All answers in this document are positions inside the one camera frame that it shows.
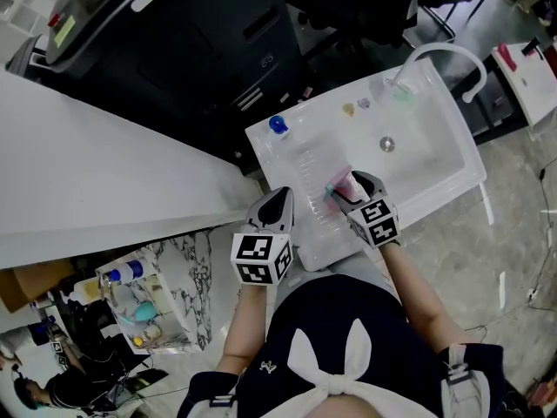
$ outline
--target cardboard box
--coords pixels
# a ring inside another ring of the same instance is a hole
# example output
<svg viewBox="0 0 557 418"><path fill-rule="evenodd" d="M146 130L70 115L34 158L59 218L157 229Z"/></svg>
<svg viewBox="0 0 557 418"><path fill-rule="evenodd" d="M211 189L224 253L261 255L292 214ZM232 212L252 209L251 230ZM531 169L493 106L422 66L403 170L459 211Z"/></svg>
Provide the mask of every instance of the cardboard box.
<svg viewBox="0 0 557 418"><path fill-rule="evenodd" d="M0 270L0 299L14 313L74 273L67 259Z"/></svg>

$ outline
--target white faucet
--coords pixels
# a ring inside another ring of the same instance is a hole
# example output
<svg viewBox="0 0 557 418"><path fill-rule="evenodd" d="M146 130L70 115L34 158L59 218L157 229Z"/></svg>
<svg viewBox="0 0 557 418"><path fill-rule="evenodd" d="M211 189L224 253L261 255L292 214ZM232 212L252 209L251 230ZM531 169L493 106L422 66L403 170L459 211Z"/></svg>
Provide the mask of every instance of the white faucet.
<svg viewBox="0 0 557 418"><path fill-rule="evenodd" d="M402 65L402 68L400 68L397 75L391 81L391 84L399 86L400 85L400 80L405 76L405 72L407 72L407 70L409 68L409 65L412 62L414 62L418 58L418 56L421 56L425 52L435 51L435 50L445 50L445 51L452 51L452 52L458 52L460 54L464 54L466 57L468 57L470 60L472 60L478 66L478 69L480 70L480 80L470 91L467 91L466 93L464 93L462 95L462 100L464 102L466 102L468 104L470 102L472 102L472 98L478 93L478 91L480 91L483 88L483 86L487 82L486 67L469 50L467 50L466 48L462 48L461 46L458 46L458 45L442 44L441 42L434 42L432 44L425 44L423 46L420 46L419 48L416 48L416 50L414 50L413 53L404 62L404 64Z"/></svg>

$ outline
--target white cube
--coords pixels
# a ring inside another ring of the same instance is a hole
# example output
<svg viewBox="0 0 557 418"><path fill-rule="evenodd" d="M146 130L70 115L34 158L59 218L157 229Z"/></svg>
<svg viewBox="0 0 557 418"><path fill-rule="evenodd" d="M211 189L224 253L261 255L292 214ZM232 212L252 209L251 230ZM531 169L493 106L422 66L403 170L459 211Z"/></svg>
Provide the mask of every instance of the white cube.
<svg viewBox="0 0 557 418"><path fill-rule="evenodd" d="M288 233L234 234L230 261L240 283L278 285L293 257Z"/></svg>
<svg viewBox="0 0 557 418"><path fill-rule="evenodd" d="M354 232L372 248L400 235L396 209L388 197L375 199L348 213L348 221Z"/></svg>

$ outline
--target red button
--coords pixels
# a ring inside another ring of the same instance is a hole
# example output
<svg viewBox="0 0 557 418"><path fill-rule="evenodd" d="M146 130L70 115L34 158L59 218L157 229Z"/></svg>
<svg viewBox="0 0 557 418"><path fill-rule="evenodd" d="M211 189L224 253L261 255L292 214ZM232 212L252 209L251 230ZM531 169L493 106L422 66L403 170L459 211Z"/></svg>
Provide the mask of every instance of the red button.
<svg viewBox="0 0 557 418"><path fill-rule="evenodd" d="M52 28L53 26L56 26L59 21L60 16L58 14L55 14L54 16L52 16L52 19L49 21L48 25Z"/></svg>

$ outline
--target blue bottle cap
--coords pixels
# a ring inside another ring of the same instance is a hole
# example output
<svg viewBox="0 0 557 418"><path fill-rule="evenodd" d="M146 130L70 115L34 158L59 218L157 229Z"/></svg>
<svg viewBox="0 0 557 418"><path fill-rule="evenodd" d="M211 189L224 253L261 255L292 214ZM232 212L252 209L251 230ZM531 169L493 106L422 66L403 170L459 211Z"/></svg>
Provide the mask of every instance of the blue bottle cap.
<svg viewBox="0 0 557 418"><path fill-rule="evenodd" d="M119 282L122 279L122 275L117 269L113 269L108 273L108 276L111 278L113 282Z"/></svg>
<svg viewBox="0 0 557 418"><path fill-rule="evenodd" d="M285 124L285 119L282 116L275 115L269 119L269 127L278 135L281 135L285 131L288 131L288 127Z"/></svg>

